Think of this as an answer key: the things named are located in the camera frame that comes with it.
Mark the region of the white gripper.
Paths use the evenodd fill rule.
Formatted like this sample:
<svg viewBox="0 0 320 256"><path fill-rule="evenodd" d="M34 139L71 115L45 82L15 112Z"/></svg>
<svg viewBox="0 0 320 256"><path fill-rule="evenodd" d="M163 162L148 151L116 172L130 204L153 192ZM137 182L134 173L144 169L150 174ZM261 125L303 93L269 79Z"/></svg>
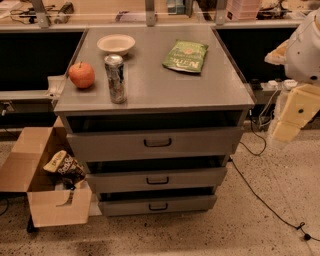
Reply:
<svg viewBox="0 0 320 256"><path fill-rule="evenodd" d="M264 61L272 65L286 63L288 41L269 52ZM320 87L303 84L292 89L281 113L280 121L272 132L272 138L281 142L292 141L320 110Z"/></svg>

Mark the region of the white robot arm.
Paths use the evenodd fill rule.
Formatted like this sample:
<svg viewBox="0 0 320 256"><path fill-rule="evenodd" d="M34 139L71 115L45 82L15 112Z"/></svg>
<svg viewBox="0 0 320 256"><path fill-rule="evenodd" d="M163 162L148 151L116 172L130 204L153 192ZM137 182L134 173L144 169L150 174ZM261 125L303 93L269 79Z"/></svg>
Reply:
<svg viewBox="0 0 320 256"><path fill-rule="evenodd" d="M320 110L320 8L310 12L289 39L269 52L265 61L283 65L297 86L279 102L270 137L288 143Z"/></svg>

